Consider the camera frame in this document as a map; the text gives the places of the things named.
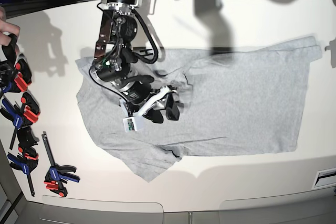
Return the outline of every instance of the cable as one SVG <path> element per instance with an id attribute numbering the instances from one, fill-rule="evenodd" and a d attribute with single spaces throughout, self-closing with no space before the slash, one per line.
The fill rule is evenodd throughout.
<path id="1" fill-rule="evenodd" d="M 142 17 L 140 16 L 140 14 L 137 12 L 137 10 L 133 9 L 132 12 L 135 14 L 135 17 L 138 19 L 144 33 L 146 34 L 147 36 L 147 39 L 149 40 L 152 48 L 153 48 L 153 51 L 154 51 L 154 54 L 153 54 L 153 58 L 150 60 L 140 54 L 137 54 L 137 53 L 134 53 L 135 56 L 137 56 L 141 61 L 145 62 L 146 64 L 154 64 L 158 58 L 159 58 L 159 51 L 156 47 L 156 44 L 151 36 L 151 33 L 149 32 L 148 30 L 148 27 L 146 25 L 146 23 L 143 21 Z"/>
<path id="2" fill-rule="evenodd" d="M 91 77 L 92 81 L 94 81 L 98 86 L 100 86 L 100 87 L 102 87 L 102 88 L 104 88 L 104 89 L 107 89 L 107 90 L 111 91 L 112 93 L 116 94 L 116 95 L 119 96 L 120 98 L 124 99 L 125 102 L 127 102 L 126 98 L 125 98 L 124 96 L 122 96 L 120 93 L 118 93 L 118 92 L 116 92 L 116 91 L 114 91 L 114 90 L 112 90 L 112 89 L 109 89 L 109 88 L 105 87 L 104 85 L 98 83 L 98 82 L 93 78 L 93 76 L 92 76 L 92 74 L 91 74 L 91 70 L 93 69 L 93 67 L 94 67 L 94 66 L 91 66 L 90 69 L 89 69 L 89 76 Z"/>

